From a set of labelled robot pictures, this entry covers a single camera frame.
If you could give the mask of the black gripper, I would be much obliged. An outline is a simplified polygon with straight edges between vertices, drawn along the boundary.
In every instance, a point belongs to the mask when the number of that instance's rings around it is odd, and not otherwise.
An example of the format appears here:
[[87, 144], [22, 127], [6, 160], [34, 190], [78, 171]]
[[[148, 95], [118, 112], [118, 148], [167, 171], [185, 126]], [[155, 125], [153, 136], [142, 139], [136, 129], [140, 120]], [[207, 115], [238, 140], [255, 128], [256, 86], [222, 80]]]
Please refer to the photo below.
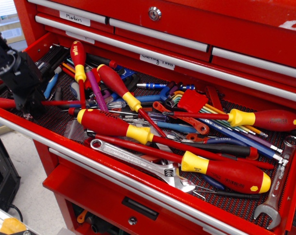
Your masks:
[[46, 98], [39, 89], [42, 75], [26, 52], [10, 47], [0, 34], [0, 79], [14, 95], [16, 109], [30, 120], [46, 113]]

